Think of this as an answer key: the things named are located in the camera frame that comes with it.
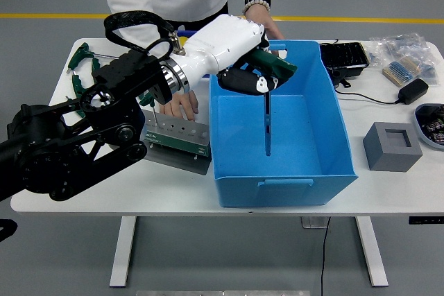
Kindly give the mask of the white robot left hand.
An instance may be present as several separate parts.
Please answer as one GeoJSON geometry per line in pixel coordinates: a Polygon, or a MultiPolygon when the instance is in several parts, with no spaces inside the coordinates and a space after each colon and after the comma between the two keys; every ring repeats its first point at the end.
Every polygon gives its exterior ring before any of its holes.
{"type": "Polygon", "coordinates": [[[185,42],[183,55],[168,64],[179,92],[193,90],[201,78],[215,75],[223,89],[247,95],[266,94],[290,79],[297,66],[268,52],[263,25],[220,15],[185,42]]]}

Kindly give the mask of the person's left hand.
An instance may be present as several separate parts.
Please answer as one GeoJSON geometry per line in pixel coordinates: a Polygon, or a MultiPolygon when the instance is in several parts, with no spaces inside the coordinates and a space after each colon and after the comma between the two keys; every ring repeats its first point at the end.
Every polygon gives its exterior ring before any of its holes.
{"type": "Polygon", "coordinates": [[[267,8],[261,4],[254,4],[245,12],[246,19],[264,26],[270,40],[284,40],[285,37],[272,20],[267,8]]]}

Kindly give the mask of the person's right hand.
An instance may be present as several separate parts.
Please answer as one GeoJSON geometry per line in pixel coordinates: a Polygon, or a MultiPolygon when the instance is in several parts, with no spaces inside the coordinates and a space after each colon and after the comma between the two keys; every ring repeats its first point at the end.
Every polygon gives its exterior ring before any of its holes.
{"type": "Polygon", "coordinates": [[[195,121],[195,115],[198,114],[198,99],[192,90],[186,94],[175,93],[170,102],[159,106],[159,113],[195,121]]]}

